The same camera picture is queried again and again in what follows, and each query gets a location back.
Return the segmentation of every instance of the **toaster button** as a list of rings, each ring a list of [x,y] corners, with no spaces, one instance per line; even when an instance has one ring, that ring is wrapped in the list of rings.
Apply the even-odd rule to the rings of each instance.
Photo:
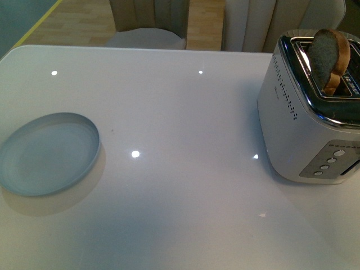
[[[339,151],[334,152],[334,156],[342,156],[344,154],[345,154],[344,150],[339,150]]]
[[[332,157],[327,160],[328,163],[334,163],[336,161],[336,158]]]

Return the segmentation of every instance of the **chair seat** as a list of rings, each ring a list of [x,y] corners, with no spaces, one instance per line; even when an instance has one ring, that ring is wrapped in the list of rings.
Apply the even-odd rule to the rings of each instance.
[[[164,29],[139,28],[116,32],[105,47],[183,50],[186,39]]]

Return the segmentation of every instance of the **toaster vent holes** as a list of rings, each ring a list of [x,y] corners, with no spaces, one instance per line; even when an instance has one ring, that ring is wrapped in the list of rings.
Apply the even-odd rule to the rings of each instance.
[[[285,102],[287,103],[287,108],[289,109],[289,112],[292,115],[292,119],[296,120],[298,118],[298,114],[295,112],[295,107],[293,106],[293,104],[292,104],[292,102],[290,100],[290,95],[287,93],[287,89],[285,87],[284,80],[283,80],[282,75],[280,73],[280,68],[279,68],[279,65],[278,65],[278,62],[276,60],[275,55],[272,56],[272,60],[273,60],[274,67],[275,67],[276,77],[277,77],[277,79],[279,81],[279,84],[280,84],[282,96],[284,97]]]

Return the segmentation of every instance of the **toaster control panel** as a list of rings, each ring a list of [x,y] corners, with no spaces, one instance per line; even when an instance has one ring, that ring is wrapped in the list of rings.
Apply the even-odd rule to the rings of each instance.
[[[323,149],[299,174],[306,178],[340,179],[349,177],[360,164],[360,141],[335,139]]]

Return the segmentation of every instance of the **chair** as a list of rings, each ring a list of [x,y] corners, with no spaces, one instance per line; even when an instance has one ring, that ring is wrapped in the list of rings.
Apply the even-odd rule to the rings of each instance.
[[[110,0],[115,35],[106,47],[186,48],[190,0]]]
[[[227,0],[226,5],[234,0]],[[291,29],[336,29],[344,18],[344,0],[239,0],[243,7],[235,7],[233,14],[242,16],[247,10],[246,23],[238,32],[230,31],[233,26],[225,26],[224,46],[226,51],[273,52],[278,38]],[[227,35],[238,35],[237,40]]]

